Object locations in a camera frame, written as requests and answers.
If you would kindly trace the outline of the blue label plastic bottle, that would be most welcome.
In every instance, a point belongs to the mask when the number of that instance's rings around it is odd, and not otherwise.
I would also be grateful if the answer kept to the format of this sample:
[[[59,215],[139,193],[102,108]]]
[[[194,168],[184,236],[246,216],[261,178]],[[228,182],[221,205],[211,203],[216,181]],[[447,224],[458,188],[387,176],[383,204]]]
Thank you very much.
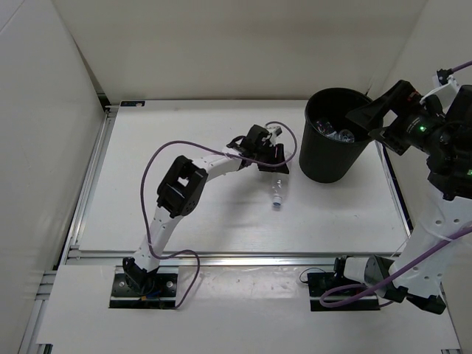
[[[339,141],[339,142],[354,143],[354,141],[355,141],[354,134],[351,131],[347,130],[347,129],[342,129],[340,131],[334,131],[330,135],[330,137],[335,139],[336,141]]]

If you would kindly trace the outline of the clear plastic bottle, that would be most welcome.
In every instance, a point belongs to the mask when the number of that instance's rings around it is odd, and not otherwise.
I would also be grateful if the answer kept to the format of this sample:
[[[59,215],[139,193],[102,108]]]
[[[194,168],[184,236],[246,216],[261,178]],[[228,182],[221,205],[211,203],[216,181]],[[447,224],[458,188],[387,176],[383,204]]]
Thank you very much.
[[[291,162],[288,160],[288,158],[291,156],[290,152],[285,151],[285,162],[290,170],[291,173]],[[267,173],[268,174],[268,180],[271,183],[271,205],[272,209],[276,211],[280,211],[282,209],[282,204],[285,200],[285,197],[288,192],[288,182],[290,179],[290,173],[289,174],[281,174],[281,173]]]

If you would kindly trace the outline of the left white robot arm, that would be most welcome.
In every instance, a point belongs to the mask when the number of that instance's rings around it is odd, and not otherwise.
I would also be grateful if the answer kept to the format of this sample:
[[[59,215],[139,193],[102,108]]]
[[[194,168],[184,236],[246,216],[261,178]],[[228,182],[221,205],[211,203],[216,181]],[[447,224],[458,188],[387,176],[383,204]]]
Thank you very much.
[[[285,155],[283,145],[277,140],[282,132],[289,130],[287,125],[276,121],[253,125],[247,134],[235,137],[223,150],[206,147],[207,156],[176,157],[157,188],[153,217],[145,210],[146,179],[142,178],[139,198],[145,236],[133,256],[122,261],[128,287],[141,296],[157,290],[157,271],[166,258],[163,251],[170,236],[178,223],[195,210],[208,182],[253,164],[261,172],[287,174],[288,162],[293,157]]]

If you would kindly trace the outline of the orange label plastic bottle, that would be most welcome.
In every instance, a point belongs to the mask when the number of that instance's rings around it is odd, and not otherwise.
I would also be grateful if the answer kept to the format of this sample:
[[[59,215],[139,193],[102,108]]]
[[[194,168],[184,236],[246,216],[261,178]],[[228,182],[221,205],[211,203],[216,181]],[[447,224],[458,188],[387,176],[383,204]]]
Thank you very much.
[[[330,139],[337,139],[338,132],[332,126],[332,124],[327,120],[327,118],[323,117],[317,119],[314,123],[315,129],[323,136],[330,138]]]

